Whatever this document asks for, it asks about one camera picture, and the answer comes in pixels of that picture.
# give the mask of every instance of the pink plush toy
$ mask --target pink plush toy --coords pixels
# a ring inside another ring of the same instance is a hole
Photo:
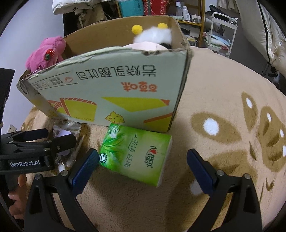
[[[32,73],[63,61],[61,56],[65,50],[65,41],[61,36],[46,38],[26,62],[26,68]]]

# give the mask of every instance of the yellow printed graphic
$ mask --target yellow printed graphic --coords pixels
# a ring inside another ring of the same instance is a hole
[[[48,116],[48,117],[50,117],[50,118],[53,118],[53,117],[58,117],[58,115],[54,112],[54,111],[52,111],[52,110],[48,110],[48,112],[46,113],[46,115]]]
[[[110,121],[111,123],[116,123],[116,124],[125,122],[124,118],[120,114],[115,113],[114,111],[112,111],[110,115],[108,115],[105,119],[107,121]]]
[[[48,100],[48,103],[50,103],[50,105],[54,108],[56,103],[60,103],[58,101],[52,101],[52,100]]]
[[[56,102],[55,105],[54,105],[54,109],[59,112],[59,113],[62,113],[62,114],[67,114],[65,109],[63,108],[63,105],[60,103],[60,102]]]
[[[103,99],[129,111],[155,109],[169,105],[170,100],[138,97],[103,97]]]
[[[167,132],[173,113],[145,120],[143,123],[151,131]]]
[[[31,99],[30,102],[36,106],[37,108],[41,108],[42,104],[43,104],[43,100],[42,99]]]
[[[94,121],[97,105],[81,98],[60,98],[66,114],[85,121]]]

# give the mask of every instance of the white bottle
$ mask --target white bottle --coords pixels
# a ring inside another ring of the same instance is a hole
[[[188,10],[187,10],[187,9],[183,9],[183,17],[184,17],[184,20],[187,19],[187,13],[188,13]]]
[[[181,14],[181,3],[176,2],[176,16],[182,16]]]
[[[181,3],[181,15],[183,15],[183,8],[185,6],[185,2],[180,2]]]
[[[187,21],[190,21],[190,18],[191,18],[190,13],[187,13],[187,18],[186,18],[186,20],[187,20]]]

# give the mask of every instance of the cardboard box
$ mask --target cardboard box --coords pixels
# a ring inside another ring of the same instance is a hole
[[[172,50],[123,48],[131,28],[166,23]],[[191,52],[176,20],[142,16],[96,23],[65,37],[64,61],[28,75],[17,88],[49,117],[109,126],[117,123],[166,132],[174,117]]]

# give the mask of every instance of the finger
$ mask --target finger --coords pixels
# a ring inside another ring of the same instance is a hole
[[[20,195],[16,191],[11,191],[8,193],[8,197],[15,201],[20,201]]]
[[[18,176],[18,185],[22,187],[27,182],[27,177],[25,174],[21,174]]]
[[[8,193],[8,197],[15,201],[21,201],[27,199],[27,186],[24,184],[22,187],[17,187],[15,191],[11,191]]]
[[[9,207],[9,212],[10,212],[10,214],[11,214],[12,216],[18,215],[18,214],[21,214],[21,213],[22,213],[22,212],[17,208],[16,205],[11,205],[11,206]]]
[[[17,207],[17,209],[20,210],[20,212],[24,212],[26,208],[26,202],[24,201],[15,201],[14,205]]]
[[[15,219],[22,219],[22,220],[24,220],[24,214],[14,215],[14,218],[15,218]]]

